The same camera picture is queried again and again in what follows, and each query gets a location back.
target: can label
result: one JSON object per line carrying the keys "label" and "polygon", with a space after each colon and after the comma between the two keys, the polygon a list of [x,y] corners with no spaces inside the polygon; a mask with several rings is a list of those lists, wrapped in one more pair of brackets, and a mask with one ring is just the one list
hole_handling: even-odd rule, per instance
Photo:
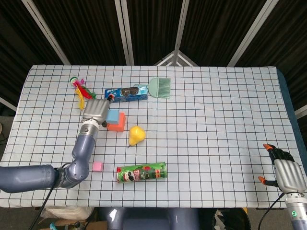
{"label": "can label", "polygon": [[117,182],[134,182],[166,178],[165,162],[117,167]]}

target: pink cube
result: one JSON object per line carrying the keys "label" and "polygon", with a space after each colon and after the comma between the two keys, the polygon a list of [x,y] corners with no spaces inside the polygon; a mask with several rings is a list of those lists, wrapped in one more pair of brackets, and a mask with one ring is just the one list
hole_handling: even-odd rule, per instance
{"label": "pink cube", "polygon": [[100,161],[94,161],[93,172],[102,172],[103,163]]}

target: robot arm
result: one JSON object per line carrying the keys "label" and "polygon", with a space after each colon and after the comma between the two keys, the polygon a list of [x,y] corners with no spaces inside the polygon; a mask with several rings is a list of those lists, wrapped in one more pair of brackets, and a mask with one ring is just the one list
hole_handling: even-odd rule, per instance
{"label": "robot arm", "polygon": [[65,168],[51,165],[0,167],[0,189],[7,193],[19,193],[51,187],[72,188],[89,174],[89,160],[99,131],[106,127],[106,115],[111,97],[87,102],[83,124],[72,150],[73,162]]}
{"label": "robot arm", "polygon": [[304,198],[306,184],[301,167],[290,153],[264,144],[274,166],[276,181],[259,180],[268,186],[275,186],[286,194],[285,200],[294,230],[307,230],[307,199]]}

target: green comb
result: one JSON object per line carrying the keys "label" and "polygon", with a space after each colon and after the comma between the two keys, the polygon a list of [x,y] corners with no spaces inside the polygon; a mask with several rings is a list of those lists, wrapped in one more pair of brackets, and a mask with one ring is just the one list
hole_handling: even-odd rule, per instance
{"label": "green comb", "polygon": [[171,92],[170,78],[153,78],[148,85],[148,92],[152,97],[169,98]]}

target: toy pear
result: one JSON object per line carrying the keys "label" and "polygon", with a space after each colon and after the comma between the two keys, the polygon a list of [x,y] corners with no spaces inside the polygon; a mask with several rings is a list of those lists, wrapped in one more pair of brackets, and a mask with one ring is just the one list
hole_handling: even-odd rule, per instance
{"label": "toy pear", "polygon": [[129,146],[136,145],[140,141],[144,140],[145,136],[145,131],[141,127],[132,127],[129,132]]}

